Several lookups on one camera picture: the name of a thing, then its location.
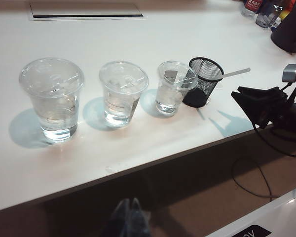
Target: red bottle label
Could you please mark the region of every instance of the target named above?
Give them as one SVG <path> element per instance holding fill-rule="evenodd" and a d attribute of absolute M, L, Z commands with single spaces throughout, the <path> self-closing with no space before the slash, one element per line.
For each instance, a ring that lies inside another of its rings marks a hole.
<path fill-rule="evenodd" d="M 245 7 L 250 11 L 256 12 L 261 6 L 263 0 L 248 0 Z"/>

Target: bottle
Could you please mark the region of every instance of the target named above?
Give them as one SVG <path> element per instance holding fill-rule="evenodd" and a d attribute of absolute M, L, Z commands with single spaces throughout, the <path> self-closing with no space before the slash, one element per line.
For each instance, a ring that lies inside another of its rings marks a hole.
<path fill-rule="evenodd" d="M 263 0 L 247 0 L 241 9 L 241 14 L 245 17 L 253 18 L 262 2 Z"/>
<path fill-rule="evenodd" d="M 262 28 L 271 27 L 288 3 L 287 0 L 266 0 L 257 16 L 256 24 Z"/>

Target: water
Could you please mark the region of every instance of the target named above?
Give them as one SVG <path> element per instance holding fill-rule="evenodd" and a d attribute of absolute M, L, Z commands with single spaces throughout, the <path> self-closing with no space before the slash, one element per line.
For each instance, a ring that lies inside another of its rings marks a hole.
<path fill-rule="evenodd" d="M 104 98 L 104 117 L 108 126 L 124 127 L 133 117 L 139 97 L 132 95 L 113 95 L 107 93 Z"/>
<path fill-rule="evenodd" d="M 187 91 L 180 92 L 162 84 L 159 87 L 156 96 L 157 110 L 163 115 L 174 115 L 186 93 Z"/>
<path fill-rule="evenodd" d="M 33 101 L 44 136 L 52 142 L 63 142 L 77 128 L 78 101 L 75 96 Z"/>

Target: cup lid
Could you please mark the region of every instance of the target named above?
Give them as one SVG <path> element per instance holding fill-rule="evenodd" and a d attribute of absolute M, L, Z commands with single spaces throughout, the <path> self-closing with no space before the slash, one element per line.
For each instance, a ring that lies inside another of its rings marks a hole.
<path fill-rule="evenodd" d="M 103 86 L 120 94 L 136 94 L 148 86 L 147 74 L 130 62 L 106 63 L 100 69 L 99 77 Z"/>
<path fill-rule="evenodd" d="M 191 90 L 195 88 L 198 83 L 198 77 L 194 70 L 181 62 L 164 62 L 159 65 L 158 72 L 160 78 L 176 90 Z"/>
<path fill-rule="evenodd" d="M 68 60 L 42 58 L 23 68 L 19 82 L 30 95 L 58 98 L 78 91 L 84 76 L 81 69 Z"/>

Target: black label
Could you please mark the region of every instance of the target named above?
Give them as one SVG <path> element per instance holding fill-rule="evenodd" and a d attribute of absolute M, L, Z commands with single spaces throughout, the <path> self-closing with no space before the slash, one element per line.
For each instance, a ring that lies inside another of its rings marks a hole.
<path fill-rule="evenodd" d="M 258 225 L 252 225 L 232 237 L 266 237 L 272 232 Z"/>

